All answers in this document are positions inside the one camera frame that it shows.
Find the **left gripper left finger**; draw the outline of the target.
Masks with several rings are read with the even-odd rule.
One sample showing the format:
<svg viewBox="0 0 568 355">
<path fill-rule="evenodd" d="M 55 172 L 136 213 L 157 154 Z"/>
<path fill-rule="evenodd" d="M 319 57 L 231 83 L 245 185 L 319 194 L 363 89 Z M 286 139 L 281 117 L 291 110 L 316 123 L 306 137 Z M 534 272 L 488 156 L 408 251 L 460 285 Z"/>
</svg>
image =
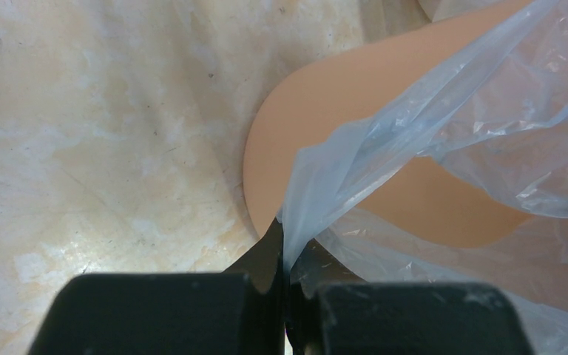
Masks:
<svg viewBox="0 0 568 355">
<path fill-rule="evenodd" d="M 283 228 L 218 273 L 81 274 L 31 354 L 282 354 Z"/>
</svg>

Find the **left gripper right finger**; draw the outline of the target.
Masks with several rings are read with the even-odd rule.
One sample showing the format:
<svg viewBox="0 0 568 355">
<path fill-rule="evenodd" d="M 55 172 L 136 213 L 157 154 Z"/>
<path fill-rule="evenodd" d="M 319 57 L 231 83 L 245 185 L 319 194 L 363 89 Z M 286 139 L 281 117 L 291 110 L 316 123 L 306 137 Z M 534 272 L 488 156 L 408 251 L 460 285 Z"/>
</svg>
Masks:
<svg viewBox="0 0 568 355">
<path fill-rule="evenodd" d="M 289 279 L 295 354 L 532 354 L 510 301 L 483 283 L 364 281 L 316 240 Z"/>
</svg>

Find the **light blue plastic trash bag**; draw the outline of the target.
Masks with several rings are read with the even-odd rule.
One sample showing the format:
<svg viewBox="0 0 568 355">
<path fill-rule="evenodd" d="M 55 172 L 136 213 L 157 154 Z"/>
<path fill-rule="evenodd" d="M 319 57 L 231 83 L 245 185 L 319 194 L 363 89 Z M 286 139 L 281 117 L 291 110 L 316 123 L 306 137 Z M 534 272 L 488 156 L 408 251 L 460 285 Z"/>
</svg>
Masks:
<svg viewBox="0 0 568 355">
<path fill-rule="evenodd" d="M 534 1 L 295 158 L 283 265 L 313 237 L 369 281 L 485 281 L 568 354 L 568 1 Z"/>
</svg>

